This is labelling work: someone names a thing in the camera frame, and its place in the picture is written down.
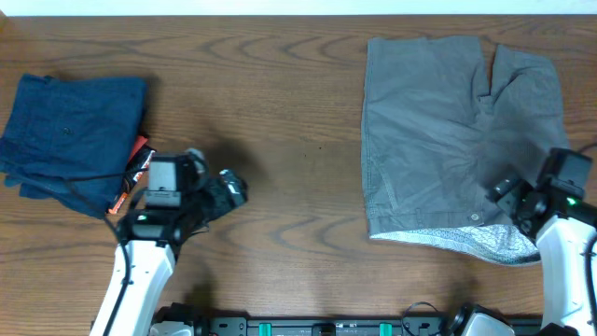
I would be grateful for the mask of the grey shorts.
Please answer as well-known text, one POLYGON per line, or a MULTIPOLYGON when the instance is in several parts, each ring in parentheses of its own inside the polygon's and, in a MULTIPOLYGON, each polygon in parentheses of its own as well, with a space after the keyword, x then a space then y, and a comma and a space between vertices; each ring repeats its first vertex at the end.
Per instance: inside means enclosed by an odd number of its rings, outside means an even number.
POLYGON ((534 181, 567 147, 551 60, 474 36, 368 41, 361 171, 368 235, 490 263, 538 262, 535 245, 488 199, 509 172, 534 181))

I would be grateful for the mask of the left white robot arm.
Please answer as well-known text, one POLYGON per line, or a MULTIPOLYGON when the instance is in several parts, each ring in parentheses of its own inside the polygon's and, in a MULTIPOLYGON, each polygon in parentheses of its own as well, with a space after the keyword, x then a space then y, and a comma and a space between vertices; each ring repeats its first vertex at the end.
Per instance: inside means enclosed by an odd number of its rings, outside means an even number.
POLYGON ((182 245, 248 200, 238 175, 225 169, 211 176, 191 154, 155 157, 147 177, 146 205, 131 204, 118 222, 113 273, 92 335, 148 335, 182 245))

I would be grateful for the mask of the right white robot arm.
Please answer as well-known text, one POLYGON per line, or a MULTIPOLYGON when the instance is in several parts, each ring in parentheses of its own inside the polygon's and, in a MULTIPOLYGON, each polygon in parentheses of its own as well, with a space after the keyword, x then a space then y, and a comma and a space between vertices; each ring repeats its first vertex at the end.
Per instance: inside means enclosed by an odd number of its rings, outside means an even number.
POLYGON ((540 332, 596 333, 596 208, 570 186, 506 177, 489 199, 536 246, 543 274, 540 332))

